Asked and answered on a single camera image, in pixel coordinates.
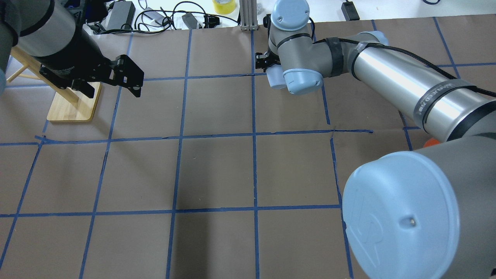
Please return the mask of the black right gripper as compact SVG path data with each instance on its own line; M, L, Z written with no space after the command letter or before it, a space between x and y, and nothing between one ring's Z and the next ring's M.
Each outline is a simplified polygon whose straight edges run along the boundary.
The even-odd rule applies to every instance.
M262 69L263 72L266 72L269 67L274 65L281 65L281 62L279 56L271 50L255 53L255 69Z

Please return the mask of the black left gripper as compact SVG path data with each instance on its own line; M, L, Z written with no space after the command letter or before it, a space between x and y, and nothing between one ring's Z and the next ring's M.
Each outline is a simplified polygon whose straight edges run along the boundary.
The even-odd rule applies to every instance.
M93 99L95 89L90 82L99 81L141 97L144 71L128 55L114 61L106 58L68 11L23 16L19 46L41 64L39 73L56 87L71 87Z

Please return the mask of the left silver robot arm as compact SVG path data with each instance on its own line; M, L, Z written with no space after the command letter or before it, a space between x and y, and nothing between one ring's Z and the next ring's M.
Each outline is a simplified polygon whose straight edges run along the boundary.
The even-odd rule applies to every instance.
M128 89L141 96L144 71L128 55L110 60L58 0L1 1L1 91L7 85L10 51L19 47L40 63L40 74L57 88L88 98L91 82Z

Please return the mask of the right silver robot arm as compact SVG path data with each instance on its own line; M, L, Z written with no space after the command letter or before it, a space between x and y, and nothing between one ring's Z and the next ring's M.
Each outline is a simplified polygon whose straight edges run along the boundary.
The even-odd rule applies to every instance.
M366 279L345 236L339 201L363 163L429 138L404 129L399 113L345 74L325 92L292 96L264 76L243 78L242 132L223 138L231 189L217 212L193 212L193 122L181 148L171 279Z

